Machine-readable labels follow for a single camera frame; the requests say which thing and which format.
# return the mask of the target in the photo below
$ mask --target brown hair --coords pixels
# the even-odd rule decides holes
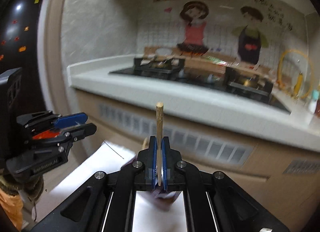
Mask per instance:
[[[200,2],[200,1],[192,1],[192,2],[186,3],[183,6],[182,11],[180,12],[180,17],[183,18],[184,20],[188,21],[189,23],[191,23],[192,18],[186,14],[186,11],[191,10],[193,8],[197,8],[200,11],[204,12],[204,14],[199,17],[199,19],[204,19],[209,14],[209,8],[205,3]]]
[[[252,17],[254,17],[257,20],[260,20],[260,21],[263,20],[262,13],[256,8],[249,7],[249,6],[244,6],[244,7],[242,7],[240,9],[240,11],[241,11],[242,14],[245,14],[245,13],[250,14]]]

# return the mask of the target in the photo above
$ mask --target yellow sticker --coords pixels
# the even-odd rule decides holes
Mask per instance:
[[[20,48],[19,48],[19,52],[25,51],[26,49],[27,49],[26,46],[20,47]]]

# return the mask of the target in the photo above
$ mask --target black apron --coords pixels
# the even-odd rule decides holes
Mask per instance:
[[[241,61],[257,64],[261,49],[260,33],[258,38],[255,39],[246,35],[246,29],[247,27],[242,30],[239,36],[238,54],[241,57]]]

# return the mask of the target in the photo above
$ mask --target cartoon girl wall decal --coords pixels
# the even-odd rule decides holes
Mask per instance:
[[[258,9],[249,6],[242,7],[240,11],[247,19],[248,25],[232,31],[233,35],[239,37],[238,55],[241,61],[257,64],[260,49],[269,47],[267,38],[258,29],[258,25],[263,21],[263,15]]]
[[[206,18],[209,14],[208,6],[199,1],[188,2],[183,6],[180,17],[185,21],[185,40],[177,44],[182,52],[191,52],[192,54],[204,54],[209,48],[203,44],[204,28]]]

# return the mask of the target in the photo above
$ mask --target metal screw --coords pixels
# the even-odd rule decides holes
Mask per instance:
[[[217,172],[214,173],[214,177],[216,179],[223,179],[224,178],[224,173],[221,172],[221,171],[217,171]]]
[[[134,168],[139,168],[142,166],[142,162],[140,162],[140,161],[133,162],[132,166],[134,166]]]
[[[180,168],[184,168],[187,166],[187,163],[185,161],[178,161],[177,166]]]
[[[95,174],[94,174],[94,177],[96,179],[102,179],[104,177],[104,172],[103,171],[97,171]]]

